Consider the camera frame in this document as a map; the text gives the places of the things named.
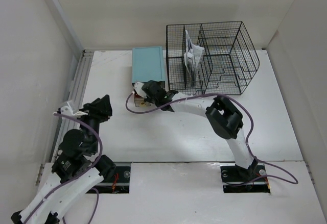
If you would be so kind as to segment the teal drawer box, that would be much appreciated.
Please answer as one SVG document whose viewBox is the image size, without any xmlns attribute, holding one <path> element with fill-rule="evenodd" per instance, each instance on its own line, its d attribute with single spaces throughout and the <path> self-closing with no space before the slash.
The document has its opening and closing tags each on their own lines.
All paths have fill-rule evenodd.
<svg viewBox="0 0 327 224">
<path fill-rule="evenodd" d="M 137 47 L 132 49 L 132 86 L 136 82 L 156 81 L 164 89 L 166 71 L 161 46 Z"/>
</svg>

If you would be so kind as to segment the white paper sheets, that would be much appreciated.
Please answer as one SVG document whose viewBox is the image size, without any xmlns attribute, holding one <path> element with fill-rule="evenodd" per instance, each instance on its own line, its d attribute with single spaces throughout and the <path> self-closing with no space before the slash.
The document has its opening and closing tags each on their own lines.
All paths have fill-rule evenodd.
<svg viewBox="0 0 327 224">
<path fill-rule="evenodd" d="M 185 30 L 185 53 L 184 65 L 186 67 L 189 81 L 187 83 L 194 87 L 197 82 L 198 67 L 203 59 L 204 47 L 194 45 L 189 33 Z"/>
</svg>

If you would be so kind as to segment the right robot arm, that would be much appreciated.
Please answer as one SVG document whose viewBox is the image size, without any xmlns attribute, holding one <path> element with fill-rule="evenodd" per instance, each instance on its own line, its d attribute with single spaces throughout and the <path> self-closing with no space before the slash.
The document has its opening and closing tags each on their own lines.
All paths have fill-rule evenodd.
<svg viewBox="0 0 327 224">
<path fill-rule="evenodd" d="M 249 180 L 255 174 L 257 160 L 249 152 L 243 131 L 243 115 L 226 97 L 195 97 L 176 90 L 165 91 L 156 81 L 138 82 L 135 91 L 163 111 L 185 112 L 208 119 L 216 135 L 226 140 L 235 158 L 237 175 Z"/>
</svg>

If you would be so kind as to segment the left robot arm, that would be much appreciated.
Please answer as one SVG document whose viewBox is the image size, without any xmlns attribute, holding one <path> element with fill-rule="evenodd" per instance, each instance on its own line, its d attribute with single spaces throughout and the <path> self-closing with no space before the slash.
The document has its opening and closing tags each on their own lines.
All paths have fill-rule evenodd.
<svg viewBox="0 0 327 224">
<path fill-rule="evenodd" d="M 13 223 L 60 223 L 69 208 L 93 186 L 114 177 L 115 163 L 102 153 L 100 124 L 112 116 L 107 94 L 75 109 L 65 102 L 54 116 L 80 126 L 67 131 L 59 145 L 59 157 L 30 204 L 11 216 Z"/>
</svg>

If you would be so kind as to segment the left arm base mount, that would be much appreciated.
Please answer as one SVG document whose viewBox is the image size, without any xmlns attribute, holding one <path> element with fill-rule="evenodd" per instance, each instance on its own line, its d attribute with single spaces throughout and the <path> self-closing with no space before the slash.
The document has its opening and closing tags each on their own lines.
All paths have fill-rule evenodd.
<svg viewBox="0 0 327 224">
<path fill-rule="evenodd" d="M 117 163 L 109 180 L 93 186 L 99 194 L 128 194 L 130 189 L 131 163 Z"/>
</svg>

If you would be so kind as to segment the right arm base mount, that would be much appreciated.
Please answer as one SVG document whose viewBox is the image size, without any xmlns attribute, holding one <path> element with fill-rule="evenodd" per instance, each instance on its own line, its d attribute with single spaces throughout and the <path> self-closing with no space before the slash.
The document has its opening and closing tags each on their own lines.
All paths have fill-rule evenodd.
<svg viewBox="0 0 327 224">
<path fill-rule="evenodd" d="M 241 176 L 237 167 L 232 164 L 221 164 L 221 179 L 224 193 L 270 193 L 266 177 L 254 179 L 266 174 L 264 164 L 259 164 L 250 177 Z"/>
</svg>

